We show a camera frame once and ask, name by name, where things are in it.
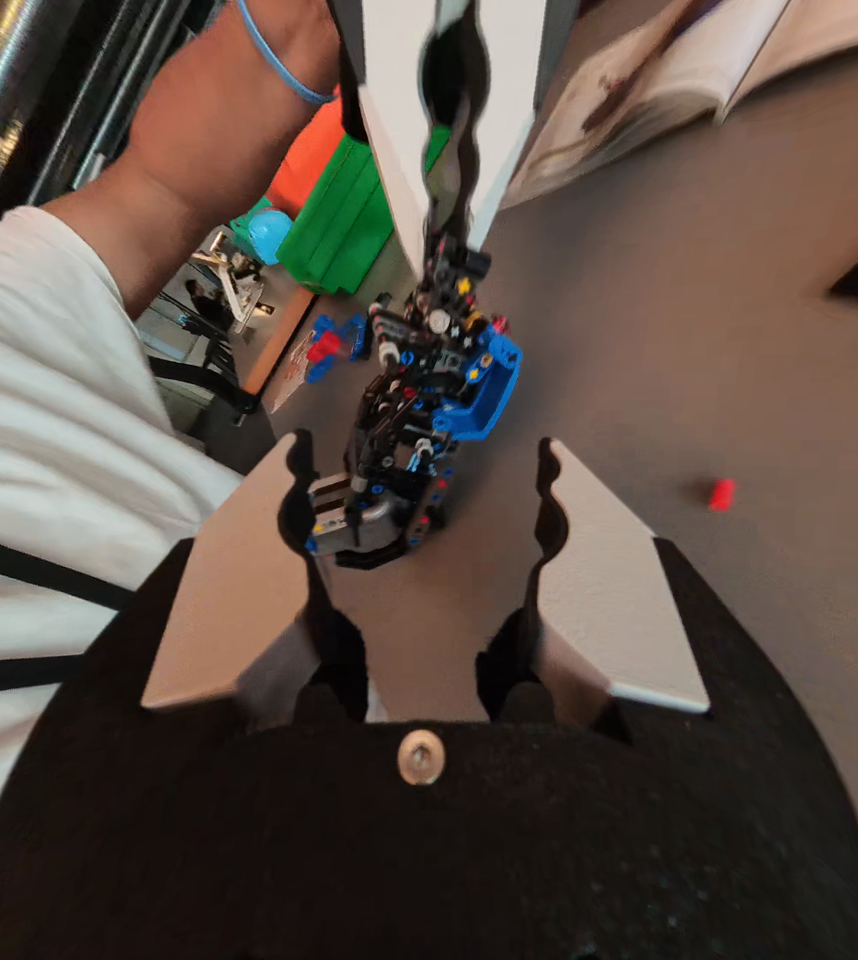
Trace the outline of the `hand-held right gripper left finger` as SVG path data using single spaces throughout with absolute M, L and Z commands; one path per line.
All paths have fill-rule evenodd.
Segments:
M 333 604 L 308 549 L 313 438 L 297 429 L 203 523 L 141 705 L 172 711 L 228 699 L 260 724 L 289 724 L 312 679 L 363 720 L 369 678 L 358 628 Z

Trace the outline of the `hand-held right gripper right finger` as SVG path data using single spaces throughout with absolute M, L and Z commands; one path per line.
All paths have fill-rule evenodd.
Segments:
M 709 714 L 655 534 L 561 440 L 540 441 L 536 474 L 540 553 L 476 657 L 489 719 L 605 728 L 621 702 Z

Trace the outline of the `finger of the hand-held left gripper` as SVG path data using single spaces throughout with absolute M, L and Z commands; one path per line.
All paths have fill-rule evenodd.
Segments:
M 432 125 L 423 95 L 423 62 L 435 36 L 435 1 L 363 1 L 363 123 L 395 232 L 413 274 L 425 268 L 431 211 L 426 154 Z
M 456 25 L 463 91 L 456 113 L 458 192 L 445 230 L 483 248 L 536 114 L 549 2 L 465 2 Z

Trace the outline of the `lego truck model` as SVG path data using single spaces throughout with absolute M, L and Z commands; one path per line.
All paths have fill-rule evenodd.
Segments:
M 411 552 L 446 522 L 445 501 L 465 443 L 483 441 L 515 389 L 522 351 L 502 315 L 479 305 L 490 257 L 437 231 L 401 311 L 391 295 L 368 307 L 365 387 L 343 472 L 317 481 L 308 549 L 346 569 L 374 570 Z

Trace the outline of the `person's left forearm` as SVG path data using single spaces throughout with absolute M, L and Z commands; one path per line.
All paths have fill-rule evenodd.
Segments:
M 304 85 L 332 93 L 339 34 L 326 2 L 247 2 L 267 43 Z M 45 204 L 101 259 L 138 317 L 211 231 L 263 196 L 318 111 L 268 67 L 236 2 L 168 60 L 140 103 L 122 155 Z

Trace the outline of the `loose blue lego pieces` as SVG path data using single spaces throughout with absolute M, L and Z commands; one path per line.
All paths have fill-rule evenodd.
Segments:
M 320 315 L 313 324 L 305 354 L 305 382 L 321 381 L 339 360 L 362 359 L 366 330 L 367 318 L 363 314 L 342 321 Z

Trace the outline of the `orange plastic bin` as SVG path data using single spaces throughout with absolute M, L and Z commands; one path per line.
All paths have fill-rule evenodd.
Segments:
M 296 219 L 344 137 L 340 91 L 294 140 L 267 189 L 271 204 Z

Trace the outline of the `green plastic bin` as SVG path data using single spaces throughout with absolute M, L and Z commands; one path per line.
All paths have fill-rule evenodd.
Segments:
M 237 245 L 254 257 L 246 232 L 267 197 L 230 222 Z M 347 135 L 279 248 L 279 263 L 316 294 L 355 294 L 393 233 L 394 224 L 368 145 Z

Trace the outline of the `blue wristband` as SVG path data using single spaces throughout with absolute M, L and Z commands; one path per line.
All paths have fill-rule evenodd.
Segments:
M 316 108 L 326 106 L 338 99 L 339 90 L 337 88 L 332 93 L 322 93 L 312 90 L 296 78 L 267 43 L 251 13 L 248 3 L 246 1 L 237 1 L 236 6 L 243 18 L 245 30 L 254 47 L 277 78 L 282 81 L 292 93 L 304 103 Z

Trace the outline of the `light blue round object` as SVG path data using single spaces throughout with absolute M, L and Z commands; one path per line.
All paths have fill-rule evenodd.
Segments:
M 279 263 L 279 248 L 287 239 L 293 222 L 289 215 L 274 206 L 265 206 L 252 213 L 246 232 L 255 258 L 267 266 Z

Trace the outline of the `open instruction booklet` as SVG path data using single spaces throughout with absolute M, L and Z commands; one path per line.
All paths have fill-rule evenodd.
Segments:
M 503 209 L 854 48 L 858 1 L 602 2 L 577 22 Z

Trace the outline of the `silver ventilation duct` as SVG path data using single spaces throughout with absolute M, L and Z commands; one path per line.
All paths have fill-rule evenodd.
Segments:
M 0 135 L 36 106 L 81 1 L 0 1 Z

